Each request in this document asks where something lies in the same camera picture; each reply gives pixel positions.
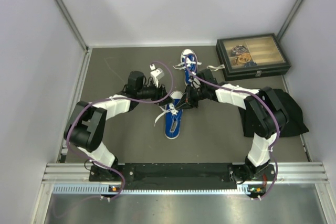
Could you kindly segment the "blue sneaker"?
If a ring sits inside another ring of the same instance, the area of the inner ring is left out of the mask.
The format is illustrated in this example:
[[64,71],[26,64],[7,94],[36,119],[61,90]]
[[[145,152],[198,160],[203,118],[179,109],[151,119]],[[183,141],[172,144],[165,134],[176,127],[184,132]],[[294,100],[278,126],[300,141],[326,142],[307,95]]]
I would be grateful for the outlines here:
[[186,85],[189,85],[193,82],[193,77],[190,75],[190,72],[196,74],[198,66],[201,65],[202,63],[198,60],[198,57],[193,50],[184,49],[180,56],[180,63],[173,66],[173,68],[184,71],[184,82]]
[[167,105],[161,106],[160,109],[162,110],[162,113],[159,114],[154,120],[154,125],[156,125],[159,119],[164,116],[164,133],[165,136],[171,140],[177,138],[180,133],[183,110],[177,110],[175,106],[178,104],[182,96],[183,93],[181,91],[173,91],[170,95],[170,97],[172,98],[172,102]]

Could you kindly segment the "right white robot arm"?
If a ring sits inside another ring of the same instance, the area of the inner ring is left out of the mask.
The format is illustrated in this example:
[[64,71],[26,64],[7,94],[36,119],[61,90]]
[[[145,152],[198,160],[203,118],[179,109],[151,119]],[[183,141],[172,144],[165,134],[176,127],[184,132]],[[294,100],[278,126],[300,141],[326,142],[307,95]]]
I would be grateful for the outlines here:
[[253,130],[253,143],[245,158],[245,174],[252,180],[264,174],[270,162],[270,153],[280,138],[281,129],[289,116],[275,91],[270,87],[246,89],[227,82],[218,83],[209,69],[192,75],[199,84],[189,84],[176,109],[192,109],[208,99],[231,104],[246,112]]

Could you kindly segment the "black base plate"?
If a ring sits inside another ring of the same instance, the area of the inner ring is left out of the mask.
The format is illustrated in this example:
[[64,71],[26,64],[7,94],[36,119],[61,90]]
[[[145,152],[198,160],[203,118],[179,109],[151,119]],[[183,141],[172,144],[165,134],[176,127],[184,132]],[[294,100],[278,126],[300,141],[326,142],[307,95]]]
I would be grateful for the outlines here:
[[234,189],[237,182],[271,182],[273,165],[258,174],[233,163],[126,163],[117,168],[125,189]]

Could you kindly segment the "black cloth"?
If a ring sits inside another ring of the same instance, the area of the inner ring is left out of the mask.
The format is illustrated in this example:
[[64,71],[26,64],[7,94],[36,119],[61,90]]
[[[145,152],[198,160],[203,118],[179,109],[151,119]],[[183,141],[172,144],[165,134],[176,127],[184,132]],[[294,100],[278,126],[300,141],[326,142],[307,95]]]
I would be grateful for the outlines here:
[[[294,137],[307,133],[309,129],[303,121],[303,112],[297,102],[282,89],[274,89],[283,107],[289,115],[289,122],[280,130],[280,137]],[[254,137],[252,119],[246,114],[246,110],[239,109],[244,137]]]

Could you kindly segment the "black glass-lid jewelry box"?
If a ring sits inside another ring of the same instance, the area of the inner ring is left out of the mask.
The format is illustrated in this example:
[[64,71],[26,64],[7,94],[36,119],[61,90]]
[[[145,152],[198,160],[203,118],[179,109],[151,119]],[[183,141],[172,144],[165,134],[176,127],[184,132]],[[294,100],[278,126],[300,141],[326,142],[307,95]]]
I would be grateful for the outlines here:
[[285,75],[291,67],[274,33],[218,39],[216,52],[226,81]]

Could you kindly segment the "aluminium frame rail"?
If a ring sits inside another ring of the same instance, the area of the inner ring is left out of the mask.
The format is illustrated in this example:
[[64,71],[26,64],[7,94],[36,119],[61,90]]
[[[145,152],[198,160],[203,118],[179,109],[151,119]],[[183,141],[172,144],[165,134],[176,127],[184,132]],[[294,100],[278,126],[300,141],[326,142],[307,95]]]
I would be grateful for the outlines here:
[[324,166],[319,162],[270,163],[259,173],[252,175],[242,163],[126,163],[115,172],[92,164],[47,164],[43,182],[119,182],[124,176],[128,183],[149,179],[213,179],[229,182],[232,176],[240,182],[260,182],[266,176],[277,183],[326,183]]

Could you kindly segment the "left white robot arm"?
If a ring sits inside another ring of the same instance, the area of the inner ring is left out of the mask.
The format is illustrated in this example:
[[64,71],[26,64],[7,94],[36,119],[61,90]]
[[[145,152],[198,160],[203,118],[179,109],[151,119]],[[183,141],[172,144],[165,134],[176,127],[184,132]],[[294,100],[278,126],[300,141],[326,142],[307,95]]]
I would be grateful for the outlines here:
[[103,143],[106,121],[132,111],[139,103],[163,106],[172,103],[165,86],[159,83],[162,69],[151,71],[149,78],[143,72],[132,71],[122,91],[109,98],[76,104],[64,131],[69,151],[83,156],[92,163],[90,181],[113,181],[119,172],[118,159]]

